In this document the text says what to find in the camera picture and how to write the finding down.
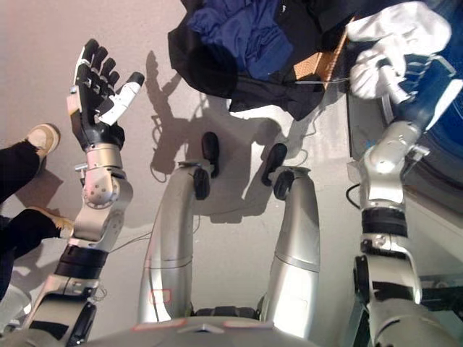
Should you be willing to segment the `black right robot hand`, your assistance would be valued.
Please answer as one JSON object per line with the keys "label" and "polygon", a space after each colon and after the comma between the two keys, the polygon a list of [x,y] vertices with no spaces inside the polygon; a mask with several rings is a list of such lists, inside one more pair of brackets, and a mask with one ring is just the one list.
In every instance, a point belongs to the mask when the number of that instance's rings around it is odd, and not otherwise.
{"label": "black right robot hand", "polygon": [[413,93],[406,92],[399,85],[392,63],[388,59],[381,59],[377,67],[380,86],[384,87],[387,96],[401,111],[402,120],[407,119],[421,130],[429,130],[435,123],[437,92],[432,91],[429,85],[423,85]]}

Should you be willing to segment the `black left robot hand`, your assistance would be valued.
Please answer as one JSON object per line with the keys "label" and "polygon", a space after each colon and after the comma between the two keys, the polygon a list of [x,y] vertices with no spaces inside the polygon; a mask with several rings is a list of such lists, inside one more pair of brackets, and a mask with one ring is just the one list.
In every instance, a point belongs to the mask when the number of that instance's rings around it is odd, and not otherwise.
{"label": "black left robot hand", "polygon": [[127,111],[145,81],[140,72],[116,87],[120,75],[108,50],[91,38],[75,64],[67,110],[72,132],[84,151],[99,144],[123,148],[124,130],[117,122]]}

